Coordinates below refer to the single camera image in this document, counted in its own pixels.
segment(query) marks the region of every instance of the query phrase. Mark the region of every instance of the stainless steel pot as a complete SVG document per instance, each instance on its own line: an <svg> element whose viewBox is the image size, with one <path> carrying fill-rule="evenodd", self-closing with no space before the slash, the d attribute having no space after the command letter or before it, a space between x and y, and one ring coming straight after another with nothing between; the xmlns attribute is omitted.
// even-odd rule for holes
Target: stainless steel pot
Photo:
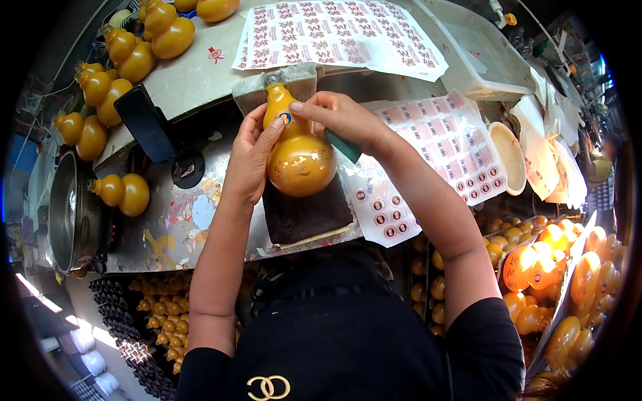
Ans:
<svg viewBox="0 0 642 401"><path fill-rule="evenodd" d="M86 266L100 245L106 206L87 189L92 179L94 172L78 164L72 151L60 159L51 185L49 240L63 275Z"/></svg>

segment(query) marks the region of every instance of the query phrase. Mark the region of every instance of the sticker sheet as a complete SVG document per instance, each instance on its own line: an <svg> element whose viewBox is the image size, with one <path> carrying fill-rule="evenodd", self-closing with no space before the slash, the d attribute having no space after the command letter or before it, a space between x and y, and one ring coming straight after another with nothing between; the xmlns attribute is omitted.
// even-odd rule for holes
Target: sticker sheet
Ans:
<svg viewBox="0 0 642 401"><path fill-rule="evenodd" d="M468 206L507 188L507 172L479 111L457 91L373 113L408 141ZM341 165L366 239L386 247L421 231L403 197L373 157Z"/></svg>
<svg viewBox="0 0 642 401"><path fill-rule="evenodd" d="M448 68L413 17L387 1L315 0L249 10L235 69L309 61L367 67L432 82Z"/></svg>

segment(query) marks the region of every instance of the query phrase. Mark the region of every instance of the fingernail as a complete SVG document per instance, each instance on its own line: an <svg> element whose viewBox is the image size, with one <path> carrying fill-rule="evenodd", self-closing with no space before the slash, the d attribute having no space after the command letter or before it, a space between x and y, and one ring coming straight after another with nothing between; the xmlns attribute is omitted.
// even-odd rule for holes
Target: fingernail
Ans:
<svg viewBox="0 0 642 401"><path fill-rule="evenodd" d="M283 119L281 117L277 117L272 121L272 127L276 128L277 130L283 126Z"/></svg>
<svg viewBox="0 0 642 401"><path fill-rule="evenodd" d="M293 112L300 112L301 110L303 110L303 103L301 103L300 101L290 102L290 110L292 110Z"/></svg>

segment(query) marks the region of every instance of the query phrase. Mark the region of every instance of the smartphone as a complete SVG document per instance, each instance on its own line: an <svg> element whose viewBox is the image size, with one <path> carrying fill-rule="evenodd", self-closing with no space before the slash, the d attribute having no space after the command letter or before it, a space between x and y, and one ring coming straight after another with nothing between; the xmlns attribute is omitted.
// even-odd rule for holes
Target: smartphone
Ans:
<svg viewBox="0 0 642 401"><path fill-rule="evenodd" d="M170 125L142 83L117 99L114 108L152 163L176 156L176 147L168 137Z"/></svg>

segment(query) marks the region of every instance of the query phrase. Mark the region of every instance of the blue circular label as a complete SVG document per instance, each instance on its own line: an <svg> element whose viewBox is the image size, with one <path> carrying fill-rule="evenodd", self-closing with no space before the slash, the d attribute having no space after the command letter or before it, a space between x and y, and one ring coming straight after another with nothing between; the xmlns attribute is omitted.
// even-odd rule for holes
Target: blue circular label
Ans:
<svg viewBox="0 0 642 401"><path fill-rule="evenodd" d="M279 114L279 118L283 120L283 123L285 125L288 125L292 122L292 116L288 113L281 113Z"/></svg>

